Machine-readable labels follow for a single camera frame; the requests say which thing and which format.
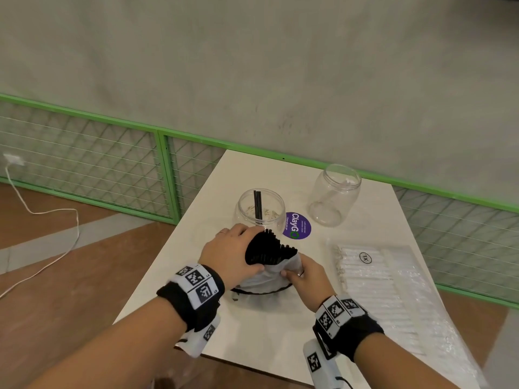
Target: round purple sticker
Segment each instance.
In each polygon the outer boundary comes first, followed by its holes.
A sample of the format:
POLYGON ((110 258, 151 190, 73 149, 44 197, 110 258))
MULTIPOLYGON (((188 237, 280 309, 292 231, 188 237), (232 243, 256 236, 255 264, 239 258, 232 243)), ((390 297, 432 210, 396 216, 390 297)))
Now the round purple sticker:
POLYGON ((283 235, 290 239, 304 239, 311 231, 312 226, 305 216, 294 212, 287 213, 283 235))

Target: hand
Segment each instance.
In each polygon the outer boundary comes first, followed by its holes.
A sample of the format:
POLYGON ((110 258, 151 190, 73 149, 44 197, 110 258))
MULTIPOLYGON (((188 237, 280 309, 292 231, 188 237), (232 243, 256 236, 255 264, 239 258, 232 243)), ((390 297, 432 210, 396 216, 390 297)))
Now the hand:
POLYGON ((264 230, 264 227, 249 228, 244 224, 224 228, 205 244, 198 263, 213 269, 224 281, 225 289, 232 289, 265 269, 262 264, 248 265, 245 262, 247 246, 264 230))
POLYGON ((305 306, 316 312, 323 301, 336 293, 324 268, 307 255, 301 253, 299 255, 301 256, 302 268, 305 271, 302 276, 299 277, 290 270, 282 270, 281 275, 294 284, 305 306))

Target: jar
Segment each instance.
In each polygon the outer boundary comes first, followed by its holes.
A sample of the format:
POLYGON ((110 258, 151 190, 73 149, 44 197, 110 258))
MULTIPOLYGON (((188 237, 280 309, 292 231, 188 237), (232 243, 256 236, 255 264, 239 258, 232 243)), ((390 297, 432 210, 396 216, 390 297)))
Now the jar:
POLYGON ((362 178, 351 168, 331 164, 321 172, 308 199, 308 214, 325 227, 342 223, 359 196, 362 178))
POLYGON ((285 203, 281 196, 266 188, 254 188, 245 191, 240 196, 236 204, 233 220, 235 223, 241 222, 249 227, 263 225, 265 228, 272 229, 272 232, 279 239, 285 229, 286 217, 285 203), (255 191, 261 192, 263 217, 261 220, 256 219, 255 216, 255 191))

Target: black wristband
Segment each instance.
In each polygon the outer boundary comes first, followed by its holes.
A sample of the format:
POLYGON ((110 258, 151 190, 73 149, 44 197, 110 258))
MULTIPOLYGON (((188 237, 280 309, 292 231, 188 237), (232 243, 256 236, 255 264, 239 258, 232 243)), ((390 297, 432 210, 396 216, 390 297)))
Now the black wristband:
POLYGON ((173 277, 172 281, 169 281, 157 291, 157 295, 169 301, 180 318, 186 323, 186 331, 192 329, 199 331, 209 325, 217 314, 219 299, 225 292, 224 282, 218 273, 205 265, 198 265, 198 268, 201 266, 207 271, 206 278, 200 275, 200 271, 203 272, 203 269, 198 269, 197 271, 196 266, 188 266, 181 269, 173 277), (178 281, 180 277, 190 276, 193 272, 196 273, 194 273, 191 280, 189 280, 192 281, 192 288, 188 288, 186 292, 185 289, 183 289, 183 286, 185 288, 185 284, 181 286, 176 281, 178 281), (214 281, 212 287, 214 288, 214 286, 216 286, 217 289, 211 290, 209 284, 211 280, 214 281), (189 294, 196 298, 196 308, 193 307, 193 302, 190 300, 189 294))
POLYGON ((372 333, 384 334, 382 327, 369 316, 366 309, 347 294, 331 296, 323 301, 315 318, 314 330, 318 340, 321 339, 328 348, 323 351, 331 355, 340 352, 353 362, 362 340, 372 333))

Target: white table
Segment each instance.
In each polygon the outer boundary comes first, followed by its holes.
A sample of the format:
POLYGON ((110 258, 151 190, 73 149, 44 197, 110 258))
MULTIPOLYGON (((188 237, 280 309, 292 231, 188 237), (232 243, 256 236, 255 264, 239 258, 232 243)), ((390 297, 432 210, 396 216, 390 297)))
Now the white table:
MULTIPOLYGON (((310 219, 305 204, 320 172, 320 169, 227 150, 117 320, 151 300, 172 274, 198 259, 204 244, 221 228, 230 228, 236 203, 244 191, 252 188, 276 191, 282 196, 287 212, 301 213, 310 219)), ((337 291, 340 284, 325 247, 327 238, 337 236, 359 244, 409 245, 433 285, 390 184, 362 180, 359 198, 343 224, 325 228, 311 222, 311 226, 312 232, 306 239, 291 240, 283 236, 282 243, 321 263, 337 291)), ((250 306, 233 302, 227 293, 218 309, 222 321, 204 354, 312 385, 302 345, 314 337, 314 315, 293 288, 265 298, 270 299, 250 306)), ((337 363, 355 389, 368 387, 346 357, 338 358, 337 363)))

